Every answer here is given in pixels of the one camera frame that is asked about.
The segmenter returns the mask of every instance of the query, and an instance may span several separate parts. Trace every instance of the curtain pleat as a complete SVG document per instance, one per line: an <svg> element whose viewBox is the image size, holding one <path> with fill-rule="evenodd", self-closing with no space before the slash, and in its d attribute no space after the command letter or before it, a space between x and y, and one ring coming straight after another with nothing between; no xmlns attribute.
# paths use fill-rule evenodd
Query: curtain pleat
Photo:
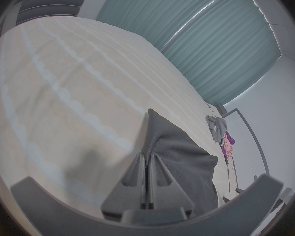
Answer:
<svg viewBox="0 0 295 236"><path fill-rule="evenodd" d="M216 0L169 41L211 1L106 0L96 20L141 35L203 99L226 104L260 79L281 53L253 0Z"/></svg>

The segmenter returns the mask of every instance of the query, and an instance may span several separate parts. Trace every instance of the curtain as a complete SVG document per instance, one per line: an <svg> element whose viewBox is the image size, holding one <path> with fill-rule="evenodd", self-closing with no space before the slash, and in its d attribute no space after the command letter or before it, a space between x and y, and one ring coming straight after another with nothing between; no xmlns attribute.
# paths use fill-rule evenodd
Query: curtain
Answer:
<svg viewBox="0 0 295 236"><path fill-rule="evenodd" d="M259 80L281 53L253 0L216 0L171 39L211 1L107 0L96 20L143 36L203 99L226 104Z"/></svg>

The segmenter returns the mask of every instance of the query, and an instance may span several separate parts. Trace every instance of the pink clothing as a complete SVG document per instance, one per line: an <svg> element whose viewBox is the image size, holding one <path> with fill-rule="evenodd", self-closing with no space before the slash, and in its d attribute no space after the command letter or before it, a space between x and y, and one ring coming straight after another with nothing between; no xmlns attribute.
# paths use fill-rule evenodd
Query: pink clothing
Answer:
<svg viewBox="0 0 295 236"><path fill-rule="evenodd" d="M227 134L225 133L224 136L223 136L223 141L222 141L222 144L221 146L224 148L225 150L225 153L226 153L226 157L227 157L227 160L230 159L231 157L231 152L234 150L230 141L228 140L227 138Z"/></svg>

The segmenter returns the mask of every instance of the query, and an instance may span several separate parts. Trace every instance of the beige bedsheet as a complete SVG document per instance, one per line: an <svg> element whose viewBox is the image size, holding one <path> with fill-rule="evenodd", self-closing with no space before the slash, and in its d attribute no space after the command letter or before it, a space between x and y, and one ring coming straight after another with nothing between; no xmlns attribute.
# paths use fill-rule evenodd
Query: beige bedsheet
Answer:
<svg viewBox="0 0 295 236"><path fill-rule="evenodd" d="M100 204L144 142L147 110L218 157L219 205L235 173L205 120L211 111L143 37L94 20L45 17L0 38L0 175L32 176L61 201L102 217Z"/></svg>

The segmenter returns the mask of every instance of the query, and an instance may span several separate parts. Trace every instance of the mattress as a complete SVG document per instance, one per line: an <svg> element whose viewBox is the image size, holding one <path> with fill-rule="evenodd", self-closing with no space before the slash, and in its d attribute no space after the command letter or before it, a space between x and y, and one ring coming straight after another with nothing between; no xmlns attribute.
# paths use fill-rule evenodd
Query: mattress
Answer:
<svg viewBox="0 0 295 236"><path fill-rule="evenodd" d="M147 110L218 157L219 198L235 173L212 139L212 112L187 79L143 37L94 20L45 17L0 38L0 176L26 176L71 207L100 205L141 150Z"/></svg>

